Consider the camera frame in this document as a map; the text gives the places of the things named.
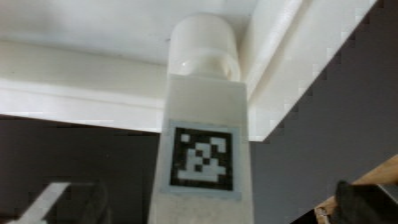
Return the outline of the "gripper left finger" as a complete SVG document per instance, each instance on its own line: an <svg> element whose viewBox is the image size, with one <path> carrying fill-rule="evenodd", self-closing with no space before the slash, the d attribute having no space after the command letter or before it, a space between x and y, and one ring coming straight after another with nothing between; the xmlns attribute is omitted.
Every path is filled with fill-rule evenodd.
<svg viewBox="0 0 398 224"><path fill-rule="evenodd" d="M12 224L110 224L103 184L51 182Z"/></svg>

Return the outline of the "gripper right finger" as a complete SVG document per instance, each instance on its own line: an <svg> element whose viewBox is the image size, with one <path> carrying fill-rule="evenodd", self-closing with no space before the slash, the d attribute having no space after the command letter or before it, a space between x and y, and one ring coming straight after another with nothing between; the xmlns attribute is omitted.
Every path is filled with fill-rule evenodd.
<svg viewBox="0 0 398 224"><path fill-rule="evenodd" d="M337 183L332 224L398 224L398 184Z"/></svg>

